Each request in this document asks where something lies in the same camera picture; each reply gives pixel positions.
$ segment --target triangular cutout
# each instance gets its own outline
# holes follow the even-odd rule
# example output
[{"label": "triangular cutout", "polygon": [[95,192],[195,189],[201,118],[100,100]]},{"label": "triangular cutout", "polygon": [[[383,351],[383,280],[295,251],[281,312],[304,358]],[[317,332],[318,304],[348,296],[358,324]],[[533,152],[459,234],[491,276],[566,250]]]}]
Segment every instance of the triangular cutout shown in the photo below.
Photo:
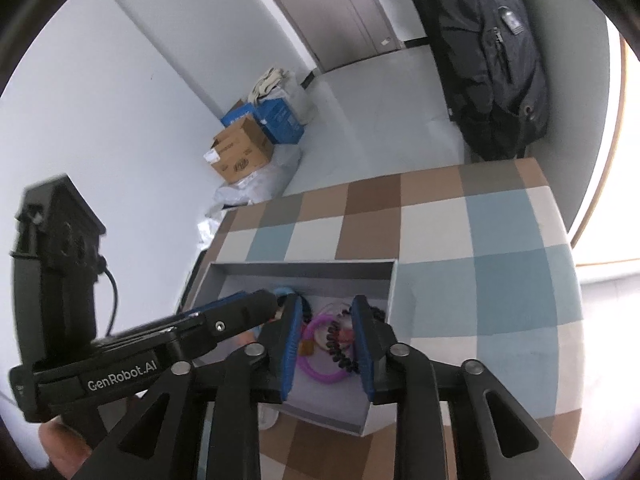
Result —
[{"label": "triangular cutout", "polygon": [[156,452],[160,429],[168,405],[169,394],[160,395],[122,439],[118,448],[140,458],[150,459]]},{"label": "triangular cutout", "polygon": [[500,452],[504,457],[512,458],[538,448],[536,437],[496,392],[487,392],[485,398],[494,420]]}]

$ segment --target black backpack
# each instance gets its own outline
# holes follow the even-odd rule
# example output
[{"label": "black backpack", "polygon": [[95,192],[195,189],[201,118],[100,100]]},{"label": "black backpack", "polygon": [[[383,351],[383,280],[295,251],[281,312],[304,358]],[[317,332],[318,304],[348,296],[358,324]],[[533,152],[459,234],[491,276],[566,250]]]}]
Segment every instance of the black backpack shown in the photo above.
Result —
[{"label": "black backpack", "polygon": [[522,0],[418,0],[447,105],[484,160],[546,133],[548,91]]}]

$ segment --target brown cardboard box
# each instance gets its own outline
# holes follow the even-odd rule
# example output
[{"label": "brown cardboard box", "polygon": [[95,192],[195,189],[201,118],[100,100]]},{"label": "brown cardboard box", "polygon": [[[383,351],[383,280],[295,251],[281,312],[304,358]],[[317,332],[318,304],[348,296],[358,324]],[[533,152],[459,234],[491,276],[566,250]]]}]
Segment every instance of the brown cardboard box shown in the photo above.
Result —
[{"label": "brown cardboard box", "polygon": [[273,144],[254,118],[246,116],[222,130],[205,154],[207,162],[229,184],[267,165]]}]

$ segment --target white plastic bag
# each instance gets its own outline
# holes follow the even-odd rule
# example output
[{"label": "white plastic bag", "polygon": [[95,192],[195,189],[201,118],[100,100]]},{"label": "white plastic bag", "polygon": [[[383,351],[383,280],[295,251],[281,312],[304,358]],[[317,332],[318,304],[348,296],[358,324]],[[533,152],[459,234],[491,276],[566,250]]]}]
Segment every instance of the white plastic bag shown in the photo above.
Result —
[{"label": "white plastic bag", "polygon": [[269,92],[265,99],[282,98],[300,124],[309,124],[316,116],[316,105],[296,82],[292,72],[285,72],[284,78]]},{"label": "white plastic bag", "polygon": [[300,165],[300,148],[296,144],[276,144],[266,166],[241,178],[235,184],[220,186],[213,195],[213,204],[198,224],[200,250],[207,249],[225,217],[227,205],[250,205],[282,195]]}]

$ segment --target blue box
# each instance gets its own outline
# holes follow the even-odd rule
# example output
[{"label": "blue box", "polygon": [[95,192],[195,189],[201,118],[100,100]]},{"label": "blue box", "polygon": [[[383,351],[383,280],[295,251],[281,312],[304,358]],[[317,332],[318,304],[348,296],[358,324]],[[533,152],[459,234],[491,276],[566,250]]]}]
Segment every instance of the blue box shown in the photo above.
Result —
[{"label": "blue box", "polygon": [[224,126],[229,126],[245,115],[251,114],[260,124],[264,134],[274,144],[297,144],[305,133],[305,127],[291,113],[284,99],[266,99],[259,105],[251,103],[229,111],[220,119]]}]

